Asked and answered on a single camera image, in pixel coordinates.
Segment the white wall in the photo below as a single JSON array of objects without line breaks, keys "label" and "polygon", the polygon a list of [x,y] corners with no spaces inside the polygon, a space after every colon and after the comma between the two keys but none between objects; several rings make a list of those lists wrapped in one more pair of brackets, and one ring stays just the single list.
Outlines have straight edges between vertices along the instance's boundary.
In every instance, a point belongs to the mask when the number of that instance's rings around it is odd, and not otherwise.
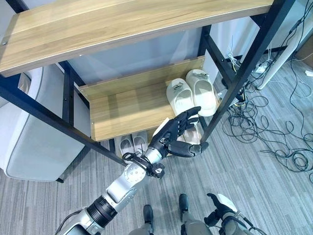
[{"label": "white wall", "polygon": [[[294,3],[290,12],[272,39],[272,48],[281,46],[281,43],[288,35],[292,26],[302,17],[305,9],[305,3],[306,0],[298,0]],[[233,55],[236,56],[243,55],[249,48],[249,45],[252,43],[258,29],[259,27],[250,17],[245,17],[212,25],[210,35],[225,57],[229,52],[228,47],[231,48],[233,37]],[[206,61],[203,69],[210,74],[212,81],[214,81],[218,73],[218,69],[216,68],[213,60],[209,57],[208,53],[206,53]]]},{"label": "white wall", "polygon": [[[52,1],[54,0],[24,0],[29,8]],[[294,4],[275,35],[272,47],[281,45],[289,29],[303,14],[305,2],[306,0],[298,0]],[[2,28],[6,28],[13,14],[13,11],[7,8],[7,3],[0,1],[0,35],[3,34]],[[227,54],[228,47],[231,47],[233,37],[233,54],[236,56],[244,54],[257,29],[258,27],[251,18],[246,17],[214,24],[211,36],[224,55]],[[121,77],[195,57],[198,53],[200,34],[200,28],[192,29],[92,55],[84,55],[69,62],[86,83]],[[211,58],[206,59],[204,69],[214,80],[218,71]]]},{"label": "white wall", "polygon": [[6,1],[0,0],[0,42],[14,13],[15,12]]}]

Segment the white cable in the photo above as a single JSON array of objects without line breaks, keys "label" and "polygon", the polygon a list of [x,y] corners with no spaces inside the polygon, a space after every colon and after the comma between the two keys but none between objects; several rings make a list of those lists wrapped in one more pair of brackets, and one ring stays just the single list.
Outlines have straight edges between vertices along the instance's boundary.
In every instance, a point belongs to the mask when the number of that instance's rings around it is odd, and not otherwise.
[{"label": "white cable", "polygon": [[237,65],[236,63],[237,59],[234,58],[234,55],[233,55],[233,36],[231,36],[231,48],[228,46],[228,51],[229,52],[227,53],[226,56],[230,59],[234,71],[237,72],[235,68],[235,65]]},{"label": "white cable", "polygon": [[293,59],[293,61],[303,61],[303,60],[305,60],[305,59],[308,59],[311,55],[313,55],[313,52],[310,54],[310,55],[308,55],[307,57],[305,57],[305,58],[303,58],[303,59],[301,59],[301,60],[295,60],[295,59]]},{"label": "white cable", "polygon": [[268,45],[268,61],[270,60],[271,52],[272,52],[272,41]]}]

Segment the power strip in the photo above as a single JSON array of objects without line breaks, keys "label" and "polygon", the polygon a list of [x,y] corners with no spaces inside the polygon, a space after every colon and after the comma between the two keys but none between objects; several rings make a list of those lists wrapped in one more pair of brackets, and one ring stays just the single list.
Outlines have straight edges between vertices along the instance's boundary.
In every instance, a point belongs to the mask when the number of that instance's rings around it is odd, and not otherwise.
[{"label": "power strip", "polygon": [[259,64],[259,67],[255,68],[254,73],[264,73],[268,66],[264,64]]}]

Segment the wood grain surface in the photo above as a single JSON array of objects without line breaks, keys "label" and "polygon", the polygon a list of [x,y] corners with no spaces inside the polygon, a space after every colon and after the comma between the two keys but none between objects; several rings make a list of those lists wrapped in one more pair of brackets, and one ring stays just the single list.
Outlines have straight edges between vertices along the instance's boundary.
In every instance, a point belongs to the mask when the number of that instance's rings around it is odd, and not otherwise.
[{"label": "wood grain surface", "polygon": [[192,69],[201,69],[204,56],[156,70],[82,86],[89,100],[91,137],[107,140],[158,127],[173,118],[166,87],[175,78],[185,78]]},{"label": "wood grain surface", "polygon": [[174,116],[163,82],[92,100],[91,136],[96,141],[106,140],[157,127]]},{"label": "wood grain surface", "polygon": [[273,0],[57,0],[14,15],[0,45],[11,76],[81,54],[266,13]]},{"label": "wood grain surface", "polygon": [[175,78],[184,78],[190,70],[201,69],[203,63],[204,56],[199,56],[195,59],[184,60],[156,70],[81,86],[79,91],[88,101],[91,101],[100,97],[170,81]]}]

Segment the black metal frame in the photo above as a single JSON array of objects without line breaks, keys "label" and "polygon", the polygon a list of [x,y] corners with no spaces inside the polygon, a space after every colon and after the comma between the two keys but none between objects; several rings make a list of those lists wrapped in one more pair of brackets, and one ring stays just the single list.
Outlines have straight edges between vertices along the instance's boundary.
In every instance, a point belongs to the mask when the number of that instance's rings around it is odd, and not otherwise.
[{"label": "black metal frame", "polygon": [[[16,12],[23,11],[25,9],[23,5],[17,7],[21,0],[6,0],[11,6],[14,6]],[[248,76],[254,69],[258,60],[266,50],[268,44],[272,40],[283,19],[289,12],[291,6],[295,0],[275,0],[271,6],[269,12],[266,15],[258,17],[252,17],[255,22],[260,26],[260,30],[248,51],[240,69],[235,72],[231,69],[227,60],[223,57],[222,53],[210,37],[211,26],[204,26],[202,28],[201,41],[199,46],[199,56],[204,55],[205,50],[208,50],[209,54],[213,58],[214,63],[218,67],[220,73],[223,76],[224,81],[228,86],[228,91],[218,107],[215,115],[212,117],[209,124],[206,123],[203,117],[200,117],[200,123],[204,130],[204,135],[201,141],[206,141],[217,123],[222,118],[222,115],[227,111],[232,100],[237,95],[240,88],[247,81]],[[64,99],[63,99],[63,115],[62,118],[55,115],[46,107],[26,95],[24,92],[17,88],[16,81],[18,81],[18,75],[4,78],[0,75],[0,96],[7,99],[9,102],[15,104],[31,115],[44,121],[57,130],[65,133],[66,135],[74,138],[75,140],[85,144],[85,148],[92,148],[97,152],[107,156],[115,162],[124,165],[121,159],[115,155],[114,140],[110,140],[110,150],[101,146],[100,143],[95,142],[90,137],[86,136],[76,128],[74,128],[74,90],[77,89],[74,86],[76,83],[78,86],[85,85],[80,76],[72,68],[68,61],[62,61],[59,63],[65,71],[64,77]],[[81,99],[89,107],[88,101],[78,92]]]},{"label": "black metal frame", "polygon": [[219,68],[220,73],[223,76],[226,84],[228,85],[227,93],[225,94],[224,99],[219,105],[216,113],[212,117],[208,127],[204,130],[204,134],[201,138],[201,142],[206,141],[211,135],[212,131],[216,125],[221,120],[223,114],[227,111],[229,105],[233,99],[238,94],[239,90],[243,87],[243,84],[247,81],[249,75],[254,69],[255,65],[260,60],[263,52],[266,50],[267,46],[274,37],[279,26],[283,22],[284,18],[288,14],[295,0],[275,0],[272,6],[269,9],[269,12],[266,14],[266,17],[262,15],[259,19],[252,18],[257,21],[260,29],[255,37],[241,67],[236,74],[230,71],[230,65],[225,64],[225,58],[222,56],[220,50],[215,45],[214,41],[210,37],[210,26],[205,26],[202,28],[199,56],[204,55],[205,49],[208,50],[210,55],[213,58],[216,66]]}]

